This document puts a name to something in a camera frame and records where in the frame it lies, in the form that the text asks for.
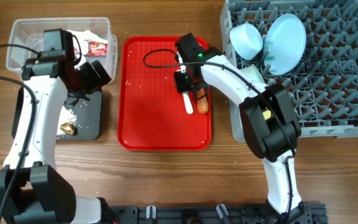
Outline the white plastic spoon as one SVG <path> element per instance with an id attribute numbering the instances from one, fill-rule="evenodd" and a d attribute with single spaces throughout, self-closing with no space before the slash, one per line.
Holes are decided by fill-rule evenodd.
<path id="1" fill-rule="evenodd" d="M 188 92 L 190 90 L 190 83 L 188 81 L 188 75 L 186 73 L 186 67 L 184 65 L 180 66 L 181 70 L 181 93 L 183 96 L 183 101 L 185 104 L 185 110 L 188 114 L 193 114 L 194 109 L 191 104 L 190 97 L 188 95 Z"/>

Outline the orange carrot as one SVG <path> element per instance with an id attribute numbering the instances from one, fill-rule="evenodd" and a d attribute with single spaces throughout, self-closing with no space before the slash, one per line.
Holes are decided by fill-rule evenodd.
<path id="1" fill-rule="evenodd" d="M 201 114 L 205 114 L 209 110 L 209 104 L 205 90 L 202 88 L 196 93 L 197 98 L 197 110 Z"/>

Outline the red snack wrapper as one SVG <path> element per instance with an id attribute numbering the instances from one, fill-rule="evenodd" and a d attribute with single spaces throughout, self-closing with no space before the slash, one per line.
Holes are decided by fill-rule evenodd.
<path id="1" fill-rule="evenodd" d="M 108 51 L 108 43 L 97 41 L 80 41 L 74 43 L 75 53 L 81 52 L 82 55 L 104 56 Z"/>

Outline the white rice pile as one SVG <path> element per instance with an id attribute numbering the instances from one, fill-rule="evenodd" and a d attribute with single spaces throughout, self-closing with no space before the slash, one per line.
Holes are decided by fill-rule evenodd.
<path id="1" fill-rule="evenodd" d="M 72 109 L 68 110 L 64 106 L 62 107 L 58 120 L 57 136 L 63 136 L 65 134 L 60 130 L 60 125 L 63 123 L 72 123 L 75 127 L 77 123 L 77 115 L 74 114 L 74 111 Z"/>

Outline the brown food scrap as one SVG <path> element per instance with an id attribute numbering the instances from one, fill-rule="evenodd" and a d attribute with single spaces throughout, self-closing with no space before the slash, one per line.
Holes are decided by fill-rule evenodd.
<path id="1" fill-rule="evenodd" d="M 76 127 L 72 123 L 63 123 L 60 125 L 60 130 L 69 135 L 75 135 L 76 134 Z"/>

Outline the light green bowl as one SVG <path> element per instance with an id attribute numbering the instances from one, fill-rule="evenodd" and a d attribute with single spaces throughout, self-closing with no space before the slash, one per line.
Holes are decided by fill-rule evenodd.
<path id="1" fill-rule="evenodd" d="M 261 82 L 261 83 L 265 83 L 263 77 L 261 76 L 259 70 L 254 66 L 254 65 L 251 65 L 249 67 L 246 67 L 246 68 L 242 68 L 240 69 L 240 71 L 247 77 L 255 80 L 255 81 L 258 81 L 258 82 Z"/>

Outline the light blue bowl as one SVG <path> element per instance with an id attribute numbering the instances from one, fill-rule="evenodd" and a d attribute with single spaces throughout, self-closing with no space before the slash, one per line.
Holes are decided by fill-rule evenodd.
<path id="1" fill-rule="evenodd" d="M 249 23 L 232 28 L 230 41 L 234 50 L 246 60 L 252 60 L 263 48 L 261 34 Z"/>

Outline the light blue plate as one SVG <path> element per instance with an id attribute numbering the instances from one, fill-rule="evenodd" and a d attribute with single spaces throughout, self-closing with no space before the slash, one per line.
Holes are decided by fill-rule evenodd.
<path id="1" fill-rule="evenodd" d="M 306 30 L 293 14 L 284 14 L 272 24 L 264 40 L 265 66 L 272 75 L 283 75 L 300 62 L 306 47 Z"/>

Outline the yellow cup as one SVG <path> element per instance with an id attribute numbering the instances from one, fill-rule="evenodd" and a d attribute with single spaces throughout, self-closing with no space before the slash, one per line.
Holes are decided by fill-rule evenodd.
<path id="1" fill-rule="evenodd" d="M 273 113 L 269 109 L 263 110 L 262 115 L 266 121 L 273 117 Z"/>

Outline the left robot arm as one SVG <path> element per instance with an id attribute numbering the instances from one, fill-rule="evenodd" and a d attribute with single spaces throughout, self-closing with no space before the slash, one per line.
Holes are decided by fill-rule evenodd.
<path id="1" fill-rule="evenodd" d="M 21 69 L 21 112 L 0 170 L 0 222 L 119 222 L 105 199 L 78 196 L 56 170 L 55 144 L 64 103 L 87 100 L 111 81 L 99 61 L 84 63 L 81 56 L 78 38 L 71 32 L 46 30 L 43 51 Z"/>

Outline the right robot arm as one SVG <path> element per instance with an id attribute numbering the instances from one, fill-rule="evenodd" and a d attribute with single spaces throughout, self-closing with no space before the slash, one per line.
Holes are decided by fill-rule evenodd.
<path id="1" fill-rule="evenodd" d="M 264 165 L 268 203 L 278 214 L 289 214 L 301 202 L 293 164 L 301 128 L 285 87 L 251 79 L 220 50 L 200 46 L 192 33 L 175 48 L 192 90 L 213 86 L 238 106 L 246 144 Z"/>

